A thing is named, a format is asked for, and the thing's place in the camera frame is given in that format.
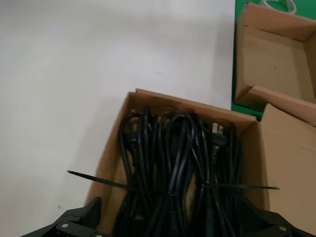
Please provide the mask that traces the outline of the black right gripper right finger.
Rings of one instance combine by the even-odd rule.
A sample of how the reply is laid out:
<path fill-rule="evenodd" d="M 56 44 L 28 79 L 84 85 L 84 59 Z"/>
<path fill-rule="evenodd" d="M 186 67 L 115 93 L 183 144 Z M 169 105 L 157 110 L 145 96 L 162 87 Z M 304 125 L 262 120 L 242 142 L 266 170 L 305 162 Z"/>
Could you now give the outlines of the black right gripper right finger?
<path fill-rule="evenodd" d="M 259 213 L 263 227 L 254 232 L 255 237 L 315 237 L 294 227 L 278 213 L 263 210 Z"/>

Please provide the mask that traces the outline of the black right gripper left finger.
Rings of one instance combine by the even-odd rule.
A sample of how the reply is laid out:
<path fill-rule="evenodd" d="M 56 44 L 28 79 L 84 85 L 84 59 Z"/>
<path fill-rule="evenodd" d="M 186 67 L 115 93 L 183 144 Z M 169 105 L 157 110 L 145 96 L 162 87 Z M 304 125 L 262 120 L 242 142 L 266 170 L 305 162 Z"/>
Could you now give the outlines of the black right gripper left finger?
<path fill-rule="evenodd" d="M 86 206 L 65 211 L 54 223 L 26 234 L 26 237 L 102 237 L 102 200 L 94 197 Z"/>

